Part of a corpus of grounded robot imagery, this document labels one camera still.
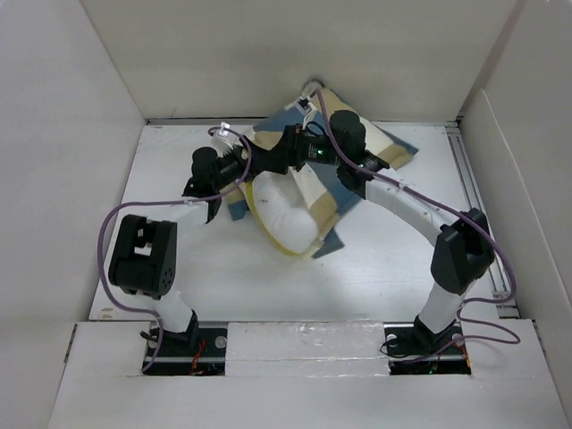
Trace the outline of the white pillow yellow edge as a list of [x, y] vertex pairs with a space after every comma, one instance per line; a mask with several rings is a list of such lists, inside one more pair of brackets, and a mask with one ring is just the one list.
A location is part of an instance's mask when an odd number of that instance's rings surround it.
[[291, 172], [262, 172], [240, 190], [262, 232], [283, 254], [310, 257], [318, 250], [317, 222]]

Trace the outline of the plaid beige blue pillowcase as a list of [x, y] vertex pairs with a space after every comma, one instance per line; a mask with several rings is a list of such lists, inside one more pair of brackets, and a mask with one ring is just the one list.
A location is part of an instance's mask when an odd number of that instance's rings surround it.
[[[358, 114], [353, 107], [318, 79], [307, 81], [300, 96], [314, 95], [313, 93], [318, 88], [324, 98], [327, 119], [330, 119], [334, 112], [341, 110]], [[314, 121], [325, 128], [324, 116], [317, 96], [312, 97], [312, 102], [317, 108]], [[303, 116], [295, 108], [286, 111], [284, 107], [274, 115], [244, 131], [244, 135], [252, 141], [252, 148], [273, 148], [287, 125], [294, 125], [303, 121]], [[366, 128], [366, 149], [387, 162], [391, 168], [398, 170], [413, 160], [418, 152], [417, 147], [378, 127], [359, 114], [358, 119]], [[289, 172], [292, 173], [309, 213], [315, 218], [319, 228], [318, 250], [311, 257], [319, 258], [342, 249], [344, 244], [335, 230], [336, 223], [361, 198], [340, 183], [334, 166], [307, 163], [300, 172], [296, 172], [293, 168], [290, 168]], [[241, 220], [247, 211], [250, 212], [240, 188], [231, 192], [225, 198], [225, 202], [233, 221]]]

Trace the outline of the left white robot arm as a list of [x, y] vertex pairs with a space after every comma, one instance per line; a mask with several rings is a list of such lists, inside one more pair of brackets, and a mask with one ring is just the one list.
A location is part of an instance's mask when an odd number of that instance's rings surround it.
[[191, 176], [175, 200], [133, 201], [115, 207], [104, 219], [105, 232], [123, 209], [158, 207], [166, 220], [127, 214], [119, 224], [111, 258], [97, 252], [100, 281], [115, 307], [133, 314], [150, 315], [156, 330], [149, 339], [158, 348], [170, 345], [180, 354], [193, 352], [199, 342], [198, 317], [174, 286], [178, 232], [207, 224], [218, 214], [223, 197], [253, 174], [254, 154], [248, 141], [222, 156], [211, 147], [197, 149], [191, 157]]

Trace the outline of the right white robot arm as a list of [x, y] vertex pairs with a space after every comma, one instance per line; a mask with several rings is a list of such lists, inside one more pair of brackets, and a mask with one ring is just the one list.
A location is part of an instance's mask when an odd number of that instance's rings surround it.
[[386, 132], [369, 130], [357, 114], [337, 111], [322, 127], [316, 134], [299, 123], [285, 126], [272, 147], [254, 149], [253, 170], [285, 174], [310, 164], [333, 166], [345, 189], [388, 210], [424, 236], [433, 246], [433, 287], [410, 334], [392, 345], [406, 348], [407, 356], [436, 352], [452, 340], [451, 329], [464, 298], [494, 260], [485, 214], [476, 208], [458, 212], [426, 201], [402, 184], [374, 147]]

